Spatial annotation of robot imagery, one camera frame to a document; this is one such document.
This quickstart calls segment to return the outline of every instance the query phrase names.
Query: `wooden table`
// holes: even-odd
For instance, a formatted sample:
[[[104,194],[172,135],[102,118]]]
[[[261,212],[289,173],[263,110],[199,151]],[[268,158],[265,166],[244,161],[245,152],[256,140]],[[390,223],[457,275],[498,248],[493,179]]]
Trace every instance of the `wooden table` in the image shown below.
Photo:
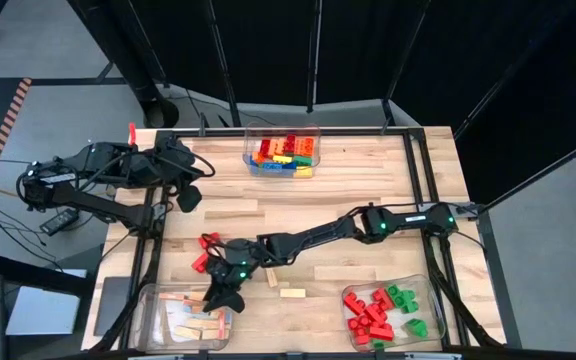
[[[427,127],[425,131],[441,200],[468,201],[450,128]],[[152,147],[155,134],[156,130],[138,130],[140,149]],[[241,159],[243,139],[239,137],[187,138],[183,142],[210,161],[217,175],[194,183],[203,194],[196,210],[184,214],[176,208],[168,214],[160,283],[210,281],[208,275],[198,274],[190,267],[202,252],[197,242],[201,233],[219,232],[225,239],[254,239],[257,234],[300,232],[371,201],[414,202],[402,136],[322,136],[321,163],[312,179],[249,175]],[[429,200],[419,147],[416,141],[413,144],[424,199]],[[141,190],[117,193],[117,201],[125,204],[139,204],[143,199]],[[397,209],[414,211],[412,207]],[[460,231],[478,238],[473,222],[458,220],[458,225]],[[111,225],[104,251],[125,234],[121,224]],[[481,249],[457,234],[450,241],[464,303],[490,335],[503,342],[497,303]],[[127,239],[101,264],[82,349],[99,340],[93,336],[93,329],[104,279],[130,276],[135,244],[136,239]],[[435,253],[443,269],[436,243]],[[246,310],[235,315],[230,343],[222,352],[352,352],[341,315],[341,291],[351,284],[413,274],[427,276],[427,267],[420,232],[410,230],[370,246],[344,239],[313,248],[301,253],[294,265],[275,268],[275,273],[278,288],[306,289],[306,298],[280,298],[278,288],[268,286],[265,272],[257,270],[253,279],[243,285],[241,295]],[[445,297],[444,305],[451,342],[458,344],[452,307]],[[439,341],[429,341],[391,350],[440,348]]]

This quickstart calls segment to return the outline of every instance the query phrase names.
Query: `lego brick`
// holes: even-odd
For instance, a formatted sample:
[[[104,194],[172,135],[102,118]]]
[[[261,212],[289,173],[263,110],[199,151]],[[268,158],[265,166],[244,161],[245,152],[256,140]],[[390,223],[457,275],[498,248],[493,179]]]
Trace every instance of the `lego brick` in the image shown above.
[[[268,156],[268,150],[270,150],[270,139],[261,140],[261,147],[259,148],[259,153],[262,156]]]
[[[204,272],[206,271],[206,262],[208,262],[208,254],[203,253],[195,262],[192,263],[192,268],[195,269],[197,272]]]
[[[202,234],[199,237],[199,246],[201,246],[202,249],[206,249],[208,247],[208,243],[211,242],[215,242],[215,241],[219,241],[219,233],[212,233],[212,234],[206,234],[207,236],[204,236],[204,234]]]
[[[204,295],[206,295],[206,293],[203,291],[193,291],[188,295],[188,300],[204,301]]]
[[[281,289],[281,290],[279,290],[279,297],[305,298],[306,297],[306,289]]]
[[[278,139],[277,140],[277,147],[275,148],[275,154],[276,155],[283,155],[285,145],[286,145],[286,139]]]
[[[219,336],[219,329],[203,330],[201,332],[201,340],[224,340],[230,337],[230,330],[225,330],[221,336]]]
[[[184,325],[196,329],[219,329],[219,320],[188,318]]]
[[[275,155],[272,157],[272,160],[274,162],[278,162],[280,164],[288,164],[292,162],[292,158],[288,157],[288,156],[279,156],[279,155]]]
[[[383,329],[376,327],[371,327],[369,329],[368,336],[370,336],[372,339],[380,339],[386,341],[392,341],[395,338],[395,334],[392,332],[392,329]]]
[[[392,301],[386,289],[379,288],[372,293],[372,298],[379,303],[379,307],[383,311],[391,310],[395,308],[395,303]]]
[[[310,178],[312,177],[312,168],[310,166],[297,166],[295,177]]]
[[[419,304],[416,301],[410,301],[401,307],[401,311],[404,314],[412,314],[417,310],[419,310]]]
[[[350,292],[344,297],[344,305],[355,315],[361,315],[366,308],[366,303],[363,300],[357,300],[357,295],[354,292]]]
[[[268,157],[273,157],[277,154],[277,139],[270,139],[270,145],[268,147]]]
[[[377,304],[370,304],[369,306],[366,307],[366,315],[368,315],[368,317],[372,320],[372,321],[376,321],[379,325],[382,325],[383,323],[386,322],[386,319],[388,318],[386,316],[386,313],[381,311],[381,309],[379,308],[379,305]]]
[[[309,157],[305,157],[305,156],[295,156],[294,157],[295,162],[297,163],[298,166],[311,166],[312,165],[312,159]]]
[[[276,287],[277,286],[277,275],[275,271],[271,268],[266,268],[266,277],[268,278],[268,286]]]
[[[413,335],[418,337],[428,336],[428,328],[426,322],[419,319],[412,319],[405,324],[406,329]]]
[[[201,330],[187,328],[185,326],[176,326],[175,335],[185,337],[187,339],[199,340],[201,339]]]

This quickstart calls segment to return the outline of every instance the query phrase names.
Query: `concrete floor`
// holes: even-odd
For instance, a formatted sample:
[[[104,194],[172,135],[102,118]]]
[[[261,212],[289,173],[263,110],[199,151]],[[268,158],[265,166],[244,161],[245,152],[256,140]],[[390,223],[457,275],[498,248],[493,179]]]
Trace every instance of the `concrete floor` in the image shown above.
[[[0,77],[96,77],[107,60],[65,1],[14,0],[0,17]],[[110,76],[120,76],[116,69]],[[211,126],[217,115],[231,122],[226,103],[191,93]],[[180,109],[178,127],[198,127],[187,93],[165,95]],[[240,104],[242,122],[320,125],[380,125],[376,101],[301,108]],[[413,121],[394,108],[398,121]],[[142,124],[142,112],[125,85],[32,86],[8,140],[3,158],[35,160],[74,154],[88,141],[125,141],[128,123]],[[23,166],[0,163],[0,188],[12,190]],[[52,214],[28,213],[20,201],[0,195],[0,206],[36,227]],[[505,280],[526,348],[576,351],[576,160],[491,210]],[[71,233],[47,239],[46,250],[69,267],[94,269],[107,225],[92,220]],[[46,265],[0,234],[0,254]],[[74,352],[80,328],[71,337],[14,339],[15,358],[35,359]]]

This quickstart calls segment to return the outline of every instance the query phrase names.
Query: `wooden block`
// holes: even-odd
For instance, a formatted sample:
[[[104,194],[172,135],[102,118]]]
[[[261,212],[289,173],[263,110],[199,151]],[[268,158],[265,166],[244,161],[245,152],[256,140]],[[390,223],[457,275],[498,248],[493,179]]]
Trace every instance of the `wooden block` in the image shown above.
[[[199,340],[201,339],[201,330],[195,330],[185,326],[175,326],[175,335],[187,339]]]
[[[224,335],[219,337],[219,330],[210,329],[201,332],[201,340],[223,340],[230,337],[230,330],[224,330]]]
[[[204,301],[205,294],[204,292],[193,291],[188,295],[188,300]]]
[[[173,293],[160,293],[159,299],[161,300],[179,300],[184,301],[186,300],[186,296],[182,294],[173,294]]]
[[[281,289],[279,290],[279,296],[287,298],[305,298],[306,289]]]
[[[219,329],[219,320],[190,318],[184,325],[197,329]]]
[[[266,268],[266,277],[268,278],[268,286],[277,287],[277,275],[271,268]]]

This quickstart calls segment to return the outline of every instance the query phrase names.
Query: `clear plastic bin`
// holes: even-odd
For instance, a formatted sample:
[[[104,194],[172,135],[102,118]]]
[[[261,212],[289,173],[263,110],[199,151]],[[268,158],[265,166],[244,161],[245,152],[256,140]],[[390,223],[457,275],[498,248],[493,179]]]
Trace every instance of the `clear plastic bin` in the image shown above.
[[[135,309],[131,346],[147,353],[223,349],[233,314],[227,307],[202,312],[207,289],[208,284],[146,285]]]
[[[368,306],[375,302],[373,299],[373,293],[375,293],[375,291],[382,288],[388,292],[388,287],[391,285],[396,285],[400,292],[404,290],[414,292],[412,301],[418,305],[418,309],[410,313],[404,313],[401,306],[386,310],[385,313],[388,316],[386,323],[392,327],[394,333],[393,341],[371,339],[367,344],[358,344],[355,331],[357,328],[355,328],[355,330],[350,329],[349,322],[350,319],[357,320],[357,316],[343,303],[346,295],[353,292],[356,294],[357,300],[363,301],[365,305]],[[357,351],[373,351],[377,347],[389,348],[421,341],[439,340],[446,333],[446,325],[439,309],[437,296],[430,285],[430,281],[423,275],[377,281],[364,285],[351,285],[344,289],[341,300],[346,322],[345,326],[348,329],[350,341]],[[421,320],[425,323],[425,336],[421,336],[423,334],[415,331],[415,329],[420,328],[414,326],[415,324],[419,324],[418,321],[414,320]]]
[[[319,165],[321,130],[305,127],[246,127],[243,160],[254,176],[311,178]]]

